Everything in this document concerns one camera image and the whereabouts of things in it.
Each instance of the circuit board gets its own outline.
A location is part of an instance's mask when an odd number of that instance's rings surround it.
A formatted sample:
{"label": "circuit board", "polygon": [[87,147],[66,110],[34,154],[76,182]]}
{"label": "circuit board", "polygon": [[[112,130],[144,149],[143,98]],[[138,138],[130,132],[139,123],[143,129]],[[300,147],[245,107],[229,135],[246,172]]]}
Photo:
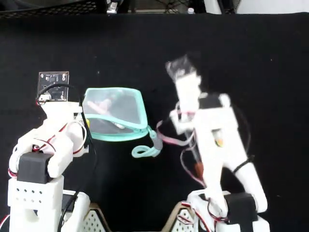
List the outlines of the circuit board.
{"label": "circuit board", "polygon": [[[41,92],[44,88],[53,84],[68,84],[69,72],[40,72],[38,81],[38,92]],[[67,101],[68,100],[68,88],[67,87],[55,87],[47,92],[43,93],[45,99],[49,101]]]}

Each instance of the black backdrop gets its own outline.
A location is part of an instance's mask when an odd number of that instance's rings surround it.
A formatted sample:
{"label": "black backdrop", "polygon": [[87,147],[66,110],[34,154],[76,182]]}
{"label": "black backdrop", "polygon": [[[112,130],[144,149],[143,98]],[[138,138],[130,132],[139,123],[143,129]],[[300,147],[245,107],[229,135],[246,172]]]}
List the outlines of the black backdrop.
{"label": "black backdrop", "polygon": [[[309,153],[309,15],[116,15],[0,21],[0,215],[7,204],[8,159],[17,139],[44,119],[35,106],[39,71],[70,71],[70,83],[132,87],[144,98],[152,127],[177,100],[165,62],[187,52],[207,86],[228,93],[252,131],[250,154],[268,199],[272,231],[305,230]],[[159,230],[174,205],[198,189],[181,169],[180,149],[166,145],[155,159],[134,159],[148,139],[96,142],[99,165],[86,193],[114,231]],[[91,154],[65,172],[75,189]],[[222,184],[240,191],[225,172]]]}

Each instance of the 3d printed robot arm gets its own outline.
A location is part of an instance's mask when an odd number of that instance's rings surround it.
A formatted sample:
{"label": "3d printed robot arm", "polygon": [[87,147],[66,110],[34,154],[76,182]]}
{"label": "3d printed robot arm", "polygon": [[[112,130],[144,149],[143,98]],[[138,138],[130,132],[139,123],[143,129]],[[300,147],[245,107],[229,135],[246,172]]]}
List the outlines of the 3d printed robot arm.
{"label": "3d printed robot arm", "polygon": [[[179,119],[179,111],[172,111],[171,120],[178,134],[194,131],[204,166],[203,180],[207,188],[202,192],[205,199],[200,197],[200,192],[192,192],[188,201],[212,225],[212,231],[269,231],[268,223],[257,216],[257,213],[266,211],[267,200],[253,164],[247,162],[229,97],[226,94],[201,93],[201,78],[187,57],[168,63],[167,71],[176,85],[181,114]],[[188,117],[188,113],[194,114],[194,117]],[[235,173],[246,193],[222,192],[223,167]],[[246,208],[248,212],[240,215],[240,208]],[[226,220],[214,223],[218,218]]]}
{"label": "3d printed robot arm", "polygon": [[[41,77],[54,81],[55,75],[61,80],[60,74],[54,73]],[[63,74],[62,81],[68,82],[66,75]],[[62,174],[73,157],[88,153],[87,131],[75,116],[82,112],[79,103],[65,101],[67,96],[61,88],[39,97],[47,119],[18,139],[9,161],[14,174],[8,189],[10,232],[57,231],[63,207],[75,194],[63,190]],[[64,217],[61,231],[79,231],[89,204],[89,197],[79,192]]]}

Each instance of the black cable tie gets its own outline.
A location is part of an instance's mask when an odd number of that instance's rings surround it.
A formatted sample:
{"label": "black cable tie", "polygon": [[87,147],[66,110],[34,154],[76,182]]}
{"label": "black cable tie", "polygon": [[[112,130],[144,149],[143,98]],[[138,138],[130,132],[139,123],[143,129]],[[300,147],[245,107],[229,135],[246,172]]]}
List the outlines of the black cable tie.
{"label": "black cable tie", "polygon": [[246,161],[244,161],[243,163],[241,163],[240,165],[238,165],[235,170],[233,171],[233,174],[235,174],[236,172],[239,171],[239,169],[241,169],[243,166],[245,166],[247,163],[252,163],[254,159],[254,155],[250,155]]}

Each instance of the orange component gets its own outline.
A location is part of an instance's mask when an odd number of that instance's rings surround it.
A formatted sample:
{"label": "orange component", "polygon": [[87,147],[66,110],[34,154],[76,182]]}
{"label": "orange component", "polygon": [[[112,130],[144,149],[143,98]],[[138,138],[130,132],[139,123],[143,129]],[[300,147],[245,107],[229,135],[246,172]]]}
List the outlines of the orange component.
{"label": "orange component", "polygon": [[202,162],[198,162],[195,164],[195,171],[197,173],[198,178],[203,181],[203,172],[204,172],[204,166]]}

